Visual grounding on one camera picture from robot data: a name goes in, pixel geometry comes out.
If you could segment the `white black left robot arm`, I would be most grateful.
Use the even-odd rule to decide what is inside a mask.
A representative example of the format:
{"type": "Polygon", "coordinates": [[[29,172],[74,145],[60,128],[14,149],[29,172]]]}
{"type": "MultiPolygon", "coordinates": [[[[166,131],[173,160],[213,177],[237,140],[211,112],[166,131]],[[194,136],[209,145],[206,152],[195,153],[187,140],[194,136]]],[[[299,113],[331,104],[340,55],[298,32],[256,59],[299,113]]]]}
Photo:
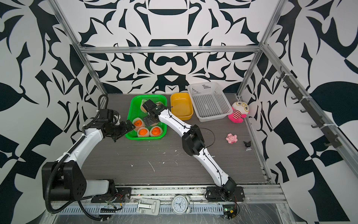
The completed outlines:
{"type": "Polygon", "coordinates": [[[57,214],[73,202],[77,202],[82,212],[90,219],[104,222],[109,217],[95,217],[83,206],[82,201],[105,196],[109,203],[118,196],[114,180],[87,180],[82,173],[82,166],[94,149],[104,138],[117,141],[135,126],[130,120],[121,121],[117,111],[104,107],[97,108],[97,114],[91,122],[82,127],[78,141],[54,162],[47,162],[42,167],[43,198],[47,212],[57,214]]]}

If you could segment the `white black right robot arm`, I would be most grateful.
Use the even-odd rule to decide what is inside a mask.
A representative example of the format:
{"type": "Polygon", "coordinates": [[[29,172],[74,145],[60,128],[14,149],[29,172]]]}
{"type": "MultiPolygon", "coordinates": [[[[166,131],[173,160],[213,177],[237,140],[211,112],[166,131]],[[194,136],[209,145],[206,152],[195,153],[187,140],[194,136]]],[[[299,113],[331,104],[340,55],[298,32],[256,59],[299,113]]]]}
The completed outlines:
{"type": "Polygon", "coordinates": [[[177,118],[169,109],[163,104],[156,104],[151,100],[143,103],[143,108],[148,115],[144,117],[144,123],[151,125],[156,122],[161,122],[174,130],[182,140],[182,147],[189,155],[197,159],[206,171],[212,177],[215,185],[219,187],[220,193],[229,198],[236,190],[237,184],[235,181],[225,173],[216,163],[214,158],[205,146],[205,141],[200,128],[197,125],[189,125],[177,118]]]}

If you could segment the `netted orange front left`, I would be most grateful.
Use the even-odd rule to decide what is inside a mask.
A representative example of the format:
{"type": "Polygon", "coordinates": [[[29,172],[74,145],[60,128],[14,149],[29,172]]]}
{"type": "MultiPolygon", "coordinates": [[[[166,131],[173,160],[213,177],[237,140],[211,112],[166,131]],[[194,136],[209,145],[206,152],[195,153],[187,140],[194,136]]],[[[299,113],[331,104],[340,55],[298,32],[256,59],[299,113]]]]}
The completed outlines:
{"type": "Polygon", "coordinates": [[[141,118],[135,118],[132,123],[135,126],[135,131],[138,131],[140,128],[145,127],[145,123],[141,118]]]}

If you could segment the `netted orange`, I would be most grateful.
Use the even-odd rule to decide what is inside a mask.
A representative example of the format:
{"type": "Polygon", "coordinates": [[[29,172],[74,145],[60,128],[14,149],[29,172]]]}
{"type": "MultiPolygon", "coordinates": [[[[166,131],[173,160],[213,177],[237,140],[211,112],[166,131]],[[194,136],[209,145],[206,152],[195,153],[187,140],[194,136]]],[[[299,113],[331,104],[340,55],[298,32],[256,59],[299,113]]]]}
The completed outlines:
{"type": "Polygon", "coordinates": [[[141,106],[140,106],[140,110],[143,112],[143,113],[147,113],[147,110],[144,108],[144,103],[146,102],[146,100],[142,100],[141,102],[141,106]]]}
{"type": "Polygon", "coordinates": [[[161,127],[159,126],[154,126],[152,127],[152,129],[150,130],[150,136],[151,137],[159,137],[161,136],[163,133],[163,130],[161,127]]]}
{"type": "Polygon", "coordinates": [[[135,131],[138,131],[140,128],[145,127],[145,123],[141,118],[135,118],[132,123],[135,126],[135,131]]]}
{"type": "Polygon", "coordinates": [[[137,131],[137,136],[139,138],[150,137],[150,130],[146,127],[141,127],[137,131]]]}

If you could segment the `netted orange front middle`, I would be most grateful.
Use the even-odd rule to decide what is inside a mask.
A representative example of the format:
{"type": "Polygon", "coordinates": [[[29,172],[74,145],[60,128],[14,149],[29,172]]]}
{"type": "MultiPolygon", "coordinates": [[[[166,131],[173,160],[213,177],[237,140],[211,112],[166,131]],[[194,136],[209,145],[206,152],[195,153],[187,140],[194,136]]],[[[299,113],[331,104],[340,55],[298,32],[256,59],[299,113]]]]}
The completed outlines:
{"type": "Polygon", "coordinates": [[[146,127],[141,127],[137,131],[137,136],[139,138],[150,137],[150,130],[146,127]]]}

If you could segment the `netted orange front right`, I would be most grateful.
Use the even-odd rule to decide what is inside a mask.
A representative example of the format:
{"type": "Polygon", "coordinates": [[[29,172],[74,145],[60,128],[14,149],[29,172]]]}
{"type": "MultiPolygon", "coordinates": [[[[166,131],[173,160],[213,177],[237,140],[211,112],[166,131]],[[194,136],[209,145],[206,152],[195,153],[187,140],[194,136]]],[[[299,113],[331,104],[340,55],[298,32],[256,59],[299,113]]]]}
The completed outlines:
{"type": "Polygon", "coordinates": [[[161,127],[159,126],[154,126],[152,127],[152,129],[150,130],[150,136],[151,137],[159,137],[161,136],[163,133],[163,130],[161,127]]]}

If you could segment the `yellow plastic tub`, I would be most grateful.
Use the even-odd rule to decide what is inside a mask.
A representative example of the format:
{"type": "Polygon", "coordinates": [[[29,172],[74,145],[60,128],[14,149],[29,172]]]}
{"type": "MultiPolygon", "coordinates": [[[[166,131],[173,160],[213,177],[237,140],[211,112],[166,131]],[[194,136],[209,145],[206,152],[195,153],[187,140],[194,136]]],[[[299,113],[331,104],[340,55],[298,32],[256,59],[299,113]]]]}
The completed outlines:
{"type": "Polygon", "coordinates": [[[171,100],[171,112],[180,120],[190,120],[194,113],[193,104],[189,93],[174,93],[170,97],[171,100]]]}

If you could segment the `white perforated plastic basket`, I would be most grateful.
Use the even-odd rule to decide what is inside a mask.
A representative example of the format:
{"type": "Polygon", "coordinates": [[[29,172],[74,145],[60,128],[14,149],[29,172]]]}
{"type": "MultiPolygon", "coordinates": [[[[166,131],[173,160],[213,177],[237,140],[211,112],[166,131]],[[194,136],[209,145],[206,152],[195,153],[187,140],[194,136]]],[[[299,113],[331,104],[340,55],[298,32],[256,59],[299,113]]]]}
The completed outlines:
{"type": "Polygon", "coordinates": [[[223,119],[233,113],[232,106],[218,83],[191,84],[187,90],[200,122],[223,119]]]}

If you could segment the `small pink pig toy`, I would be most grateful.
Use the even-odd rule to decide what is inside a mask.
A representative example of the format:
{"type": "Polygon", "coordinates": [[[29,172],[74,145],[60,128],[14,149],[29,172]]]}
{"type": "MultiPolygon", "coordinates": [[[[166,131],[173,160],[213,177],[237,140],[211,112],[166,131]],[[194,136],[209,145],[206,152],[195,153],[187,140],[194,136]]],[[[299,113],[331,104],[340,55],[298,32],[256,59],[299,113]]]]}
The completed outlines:
{"type": "Polygon", "coordinates": [[[229,133],[226,137],[226,141],[229,143],[229,144],[233,144],[233,143],[236,143],[238,141],[237,139],[237,135],[236,134],[232,134],[232,133],[229,133]]]}

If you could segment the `pink white plush doll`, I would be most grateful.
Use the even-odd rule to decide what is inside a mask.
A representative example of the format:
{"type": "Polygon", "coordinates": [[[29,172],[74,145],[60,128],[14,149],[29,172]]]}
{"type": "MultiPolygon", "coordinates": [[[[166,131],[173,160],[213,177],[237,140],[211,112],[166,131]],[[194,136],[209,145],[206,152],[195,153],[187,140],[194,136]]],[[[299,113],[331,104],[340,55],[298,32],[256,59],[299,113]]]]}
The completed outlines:
{"type": "Polygon", "coordinates": [[[249,106],[247,103],[237,101],[232,104],[233,113],[228,116],[229,120],[234,123],[242,123],[249,114],[249,106]]]}

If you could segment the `white analog clock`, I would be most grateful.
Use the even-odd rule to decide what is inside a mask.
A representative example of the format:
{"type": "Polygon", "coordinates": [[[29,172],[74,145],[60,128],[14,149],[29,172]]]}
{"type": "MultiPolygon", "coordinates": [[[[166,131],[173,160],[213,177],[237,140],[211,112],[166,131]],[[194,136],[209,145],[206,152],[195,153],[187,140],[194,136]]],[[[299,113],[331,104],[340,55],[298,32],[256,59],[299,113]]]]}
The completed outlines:
{"type": "Polygon", "coordinates": [[[172,211],[176,215],[189,214],[191,212],[189,204],[190,199],[188,196],[177,195],[172,201],[172,211]]]}

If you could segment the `small black figurine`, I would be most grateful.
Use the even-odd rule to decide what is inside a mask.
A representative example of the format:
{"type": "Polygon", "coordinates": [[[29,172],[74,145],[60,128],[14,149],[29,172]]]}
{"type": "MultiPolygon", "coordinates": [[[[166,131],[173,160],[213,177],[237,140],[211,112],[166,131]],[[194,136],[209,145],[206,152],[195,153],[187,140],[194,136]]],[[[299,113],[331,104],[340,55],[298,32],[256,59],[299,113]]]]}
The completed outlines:
{"type": "Polygon", "coordinates": [[[252,148],[251,148],[251,141],[244,141],[243,142],[244,143],[244,145],[245,145],[245,148],[246,148],[246,151],[251,151],[252,150],[252,148]]]}

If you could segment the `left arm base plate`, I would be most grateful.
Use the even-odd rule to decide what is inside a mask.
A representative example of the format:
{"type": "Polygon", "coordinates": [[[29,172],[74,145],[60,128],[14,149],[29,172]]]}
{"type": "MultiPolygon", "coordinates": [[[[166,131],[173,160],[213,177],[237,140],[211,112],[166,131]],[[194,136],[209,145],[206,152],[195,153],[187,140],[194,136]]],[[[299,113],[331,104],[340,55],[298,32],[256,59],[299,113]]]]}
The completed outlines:
{"type": "Polygon", "coordinates": [[[92,198],[92,203],[107,203],[108,201],[112,203],[125,203],[131,198],[130,187],[116,187],[115,190],[110,189],[107,194],[96,195],[92,198]]]}

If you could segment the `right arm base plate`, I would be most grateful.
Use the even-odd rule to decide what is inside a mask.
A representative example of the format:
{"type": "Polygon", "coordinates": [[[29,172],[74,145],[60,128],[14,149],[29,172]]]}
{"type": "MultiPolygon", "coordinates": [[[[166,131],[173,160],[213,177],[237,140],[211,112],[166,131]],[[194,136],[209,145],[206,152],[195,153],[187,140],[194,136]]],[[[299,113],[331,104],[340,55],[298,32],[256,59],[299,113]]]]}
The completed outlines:
{"type": "Polygon", "coordinates": [[[242,187],[236,187],[229,196],[222,188],[217,186],[206,187],[205,199],[209,202],[243,202],[245,194],[242,187]]]}

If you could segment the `black hook rail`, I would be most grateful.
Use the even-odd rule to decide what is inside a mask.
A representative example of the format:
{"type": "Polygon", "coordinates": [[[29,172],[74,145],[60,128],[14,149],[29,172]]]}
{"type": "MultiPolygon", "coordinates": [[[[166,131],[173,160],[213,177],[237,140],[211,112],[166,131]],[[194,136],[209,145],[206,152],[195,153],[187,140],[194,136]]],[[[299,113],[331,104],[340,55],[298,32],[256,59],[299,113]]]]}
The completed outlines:
{"type": "Polygon", "coordinates": [[[304,109],[300,110],[300,112],[308,113],[315,122],[315,125],[311,125],[311,127],[319,128],[327,138],[329,143],[325,143],[324,145],[333,146],[334,148],[342,146],[337,131],[334,131],[333,129],[335,125],[324,117],[323,112],[319,111],[319,106],[317,106],[313,97],[305,94],[305,89],[301,84],[299,84],[295,76],[281,70],[281,74],[277,78],[282,79],[286,83],[286,86],[284,87],[285,89],[290,89],[292,91],[294,97],[291,99],[299,102],[304,107],[304,109]]]}

